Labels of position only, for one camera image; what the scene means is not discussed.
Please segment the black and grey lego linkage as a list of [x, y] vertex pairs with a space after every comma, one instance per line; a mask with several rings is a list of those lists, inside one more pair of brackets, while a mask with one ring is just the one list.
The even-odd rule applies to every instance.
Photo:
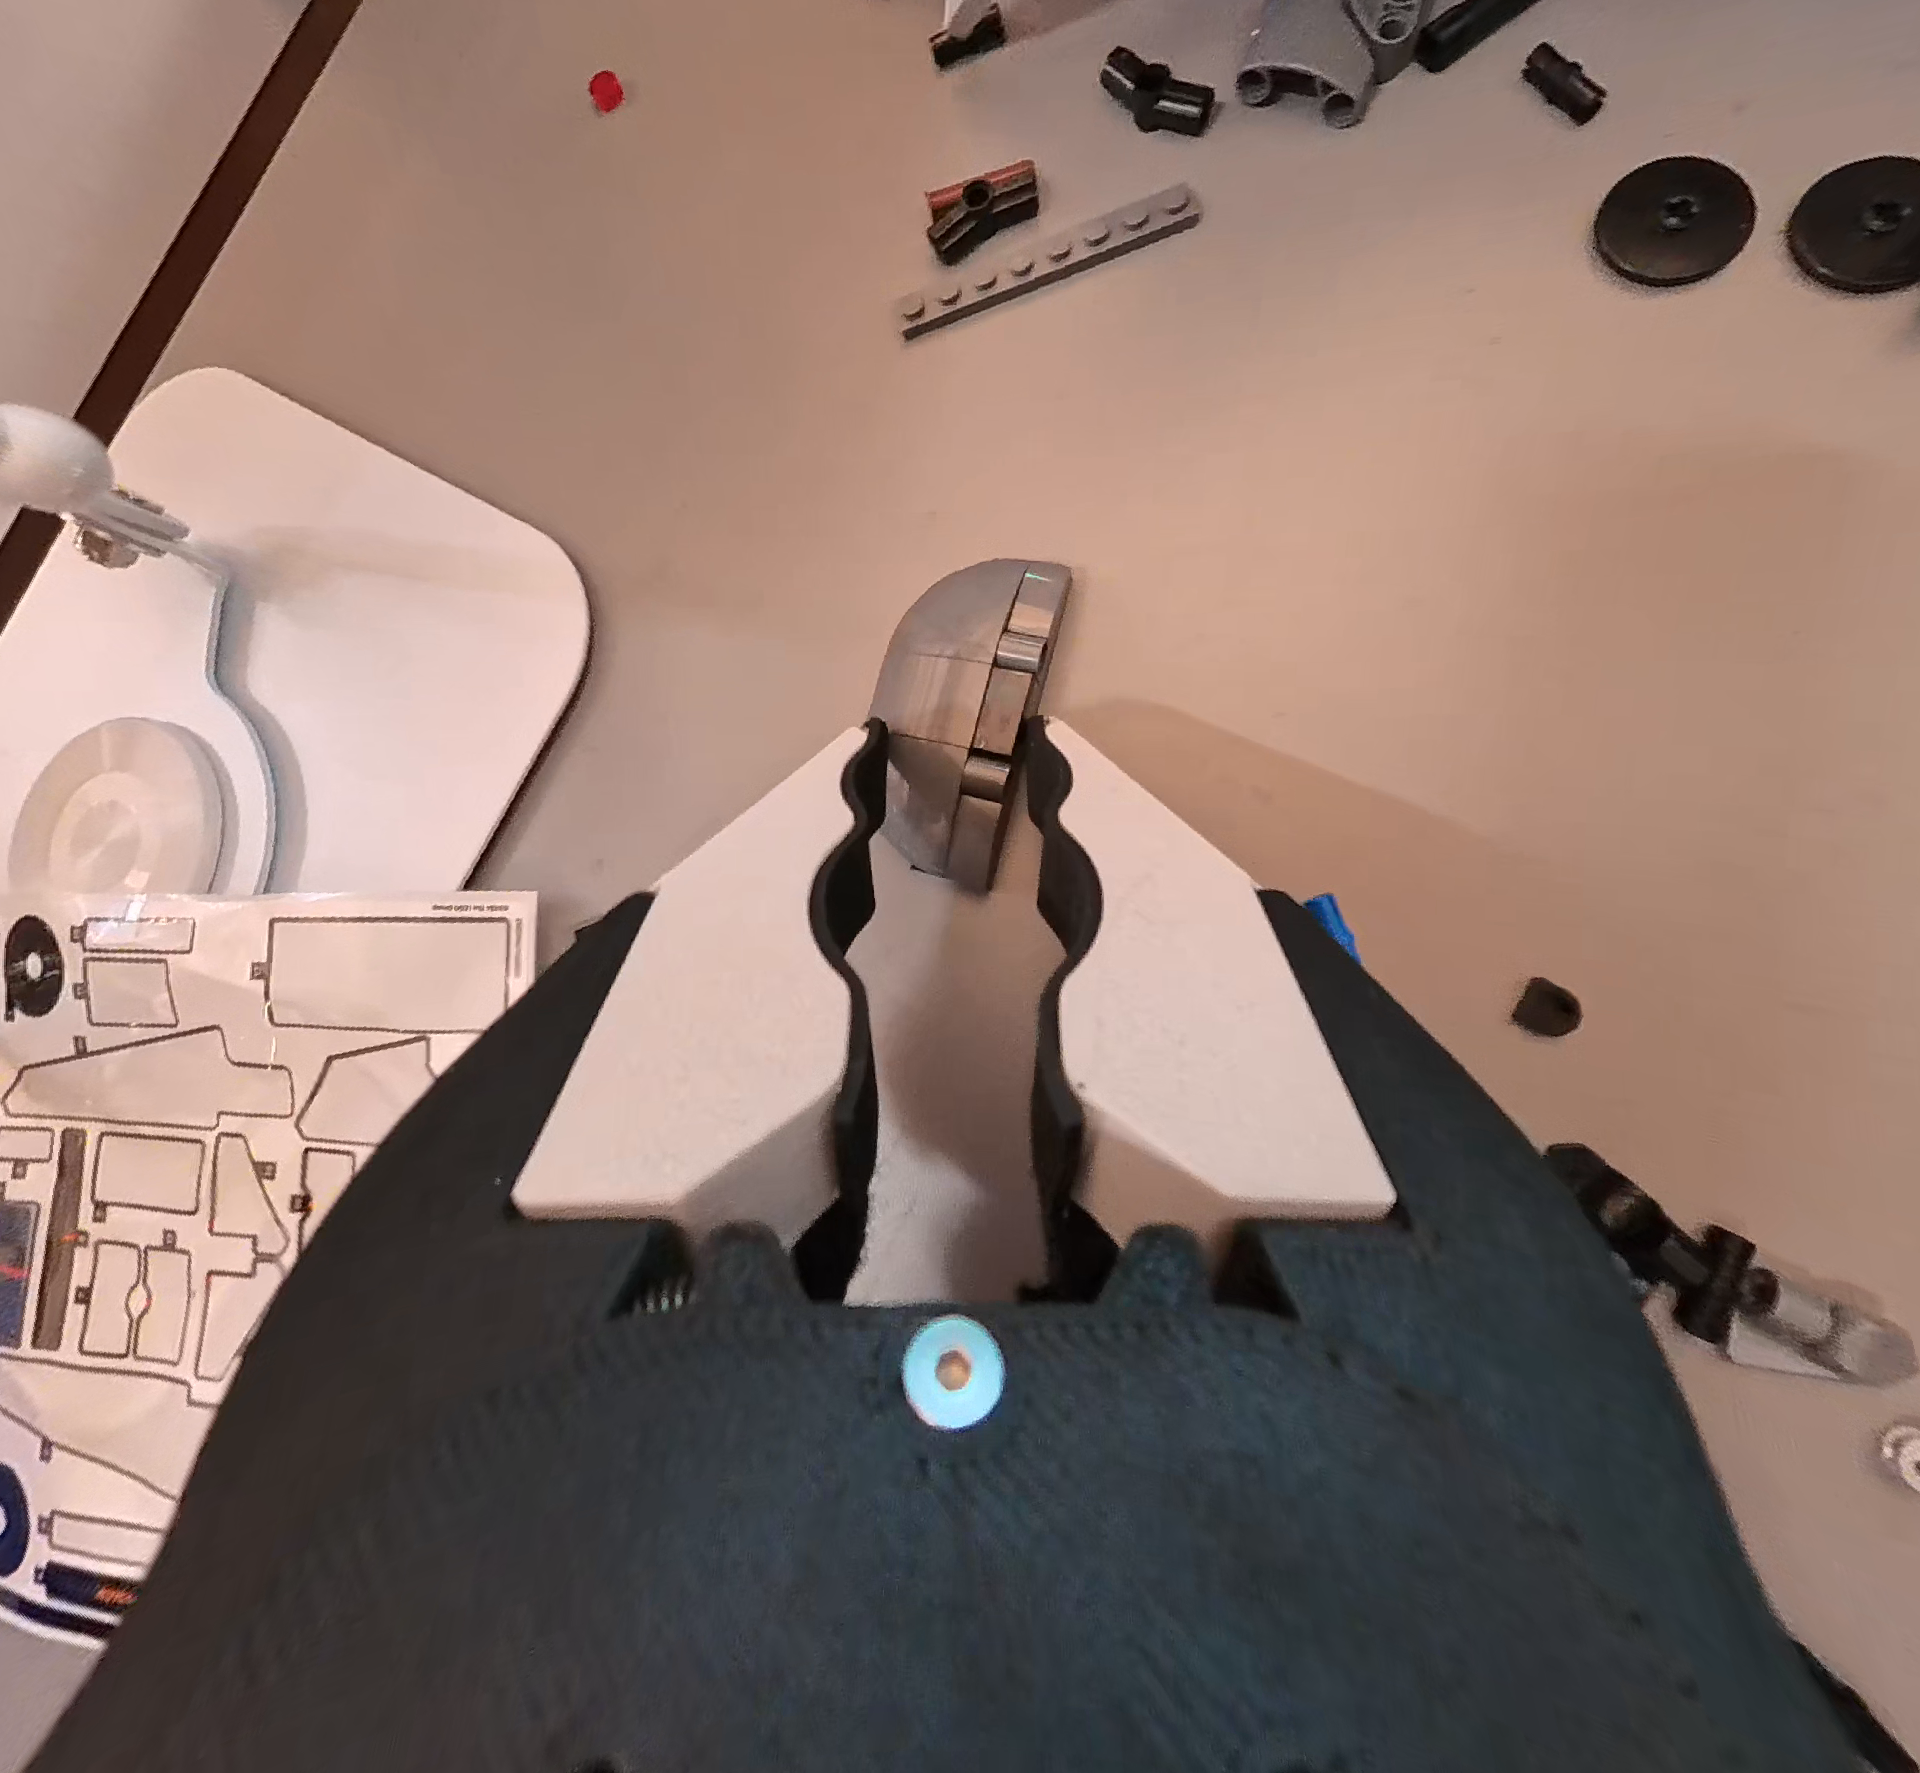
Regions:
[[1667, 1299], [1671, 1323], [1715, 1357], [1875, 1389], [1915, 1378], [1906, 1326], [1791, 1282], [1750, 1237], [1682, 1228], [1586, 1145], [1550, 1145], [1544, 1164], [1604, 1237], [1636, 1303]]

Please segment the dark grey domed lego assembly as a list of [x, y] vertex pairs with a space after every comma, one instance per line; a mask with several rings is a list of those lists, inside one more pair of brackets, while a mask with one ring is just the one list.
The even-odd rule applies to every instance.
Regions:
[[1031, 559], [949, 571], [905, 614], [879, 665], [884, 835], [968, 896], [989, 896], [1000, 871], [1021, 731], [1042, 710], [1070, 580]]

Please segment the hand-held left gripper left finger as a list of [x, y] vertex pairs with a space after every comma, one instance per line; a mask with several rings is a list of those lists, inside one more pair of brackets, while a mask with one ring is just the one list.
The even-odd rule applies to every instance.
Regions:
[[873, 920], [884, 802], [889, 726], [865, 719], [652, 885], [515, 1214], [661, 1220], [693, 1242], [763, 1223], [807, 1299], [844, 1299], [879, 1160], [852, 946]]

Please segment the white round mount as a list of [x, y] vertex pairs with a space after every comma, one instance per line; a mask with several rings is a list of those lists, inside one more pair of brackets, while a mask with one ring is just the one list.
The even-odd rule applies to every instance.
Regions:
[[[229, 892], [268, 896], [280, 860], [280, 775], [239, 671], [239, 580], [224, 559], [167, 546], [210, 584], [203, 689], [250, 743], [257, 771], [257, 857], [229, 866]], [[211, 896], [239, 848], [242, 792], [211, 745], [170, 719], [101, 719], [69, 743], [27, 792], [5, 848], [18, 896]]]

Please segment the sticker sheet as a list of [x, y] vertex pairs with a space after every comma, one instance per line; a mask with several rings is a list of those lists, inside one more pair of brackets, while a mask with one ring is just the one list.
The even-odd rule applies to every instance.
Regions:
[[106, 1650], [277, 1292], [539, 975], [534, 892], [5, 896], [0, 1606]]

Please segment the white side desk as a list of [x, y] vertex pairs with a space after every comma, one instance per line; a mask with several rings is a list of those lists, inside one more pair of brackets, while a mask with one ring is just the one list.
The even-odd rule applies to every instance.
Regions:
[[75, 413], [309, 0], [0, 0], [0, 395]]

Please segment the long grey studded lego plate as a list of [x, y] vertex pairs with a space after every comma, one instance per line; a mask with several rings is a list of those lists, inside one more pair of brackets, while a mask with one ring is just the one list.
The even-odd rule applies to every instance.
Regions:
[[960, 269], [941, 269], [917, 285], [891, 303], [891, 330], [899, 343], [947, 334], [1011, 298], [1042, 294], [1087, 269], [1112, 265], [1140, 251], [1157, 251], [1201, 231], [1205, 215], [1205, 195], [1191, 185], [1172, 185], [1140, 200], [1102, 208], [1080, 225], [1031, 233], [1009, 254], [979, 254]]

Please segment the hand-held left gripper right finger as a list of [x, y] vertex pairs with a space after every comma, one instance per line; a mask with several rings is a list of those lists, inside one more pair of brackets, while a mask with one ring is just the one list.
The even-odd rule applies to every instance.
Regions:
[[1261, 1220], [1378, 1223], [1400, 1193], [1261, 885], [1057, 717], [1031, 719], [1036, 911], [1033, 1180], [1045, 1295], [1098, 1295], [1181, 1228], [1219, 1265]]

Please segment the black and red lego connector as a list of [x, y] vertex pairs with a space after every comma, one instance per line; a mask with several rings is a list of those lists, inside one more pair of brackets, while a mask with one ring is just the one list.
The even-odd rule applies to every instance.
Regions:
[[931, 208], [931, 251], [941, 265], [960, 265], [992, 238], [1036, 220], [1042, 211], [1042, 185], [1033, 159], [1011, 159], [997, 172], [955, 181], [925, 190]]

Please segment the light grey curved lego panel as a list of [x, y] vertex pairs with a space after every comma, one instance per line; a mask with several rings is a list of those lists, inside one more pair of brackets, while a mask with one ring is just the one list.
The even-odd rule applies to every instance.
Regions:
[[1239, 103], [1310, 101], [1329, 129], [1358, 129], [1374, 87], [1374, 55], [1342, 0], [1261, 0], [1239, 63]]

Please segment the black angled lego connector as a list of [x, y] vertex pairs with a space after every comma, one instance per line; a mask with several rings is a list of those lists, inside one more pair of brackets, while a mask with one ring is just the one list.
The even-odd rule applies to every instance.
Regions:
[[1217, 87], [1127, 45], [1098, 63], [1098, 87], [1140, 132], [1205, 137], [1213, 129]]

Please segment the round grey lego disc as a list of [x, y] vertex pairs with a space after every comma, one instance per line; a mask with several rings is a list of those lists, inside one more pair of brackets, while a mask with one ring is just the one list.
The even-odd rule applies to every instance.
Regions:
[[1741, 172], [1705, 154], [1661, 154], [1621, 176], [1590, 225], [1594, 258], [1636, 289], [1691, 289], [1750, 244], [1756, 200]]
[[1820, 176], [1788, 220], [1788, 254], [1840, 294], [1920, 285], [1920, 159], [1869, 154]]

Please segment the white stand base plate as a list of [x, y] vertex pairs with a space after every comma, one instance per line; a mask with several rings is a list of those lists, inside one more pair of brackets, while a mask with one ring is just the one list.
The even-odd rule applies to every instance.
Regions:
[[[534, 526], [239, 375], [153, 387], [115, 481], [233, 576], [224, 673], [277, 760], [277, 896], [445, 896], [503, 825], [588, 665], [588, 593]], [[110, 719], [188, 728], [224, 795], [216, 892], [262, 855], [254, 743], [203, 683], [211, 586], [62, 532], [0, 643], [5, 844]]]

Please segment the black lego tube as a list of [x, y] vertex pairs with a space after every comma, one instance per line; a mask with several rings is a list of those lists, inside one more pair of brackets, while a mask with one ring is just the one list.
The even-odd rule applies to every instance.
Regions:
[[1452, 0], [1423, 22], [1414, 59], [1441, 75], [1543, 0]]

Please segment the black lego pin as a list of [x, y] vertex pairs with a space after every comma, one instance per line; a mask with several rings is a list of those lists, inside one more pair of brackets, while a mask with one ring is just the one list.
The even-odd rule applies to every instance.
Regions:
[[1609, 87], [1550, 41], [1537, 41], [1525, 55], [1519, 78], [1569, 124], [1590, 124], [1609, 103]]

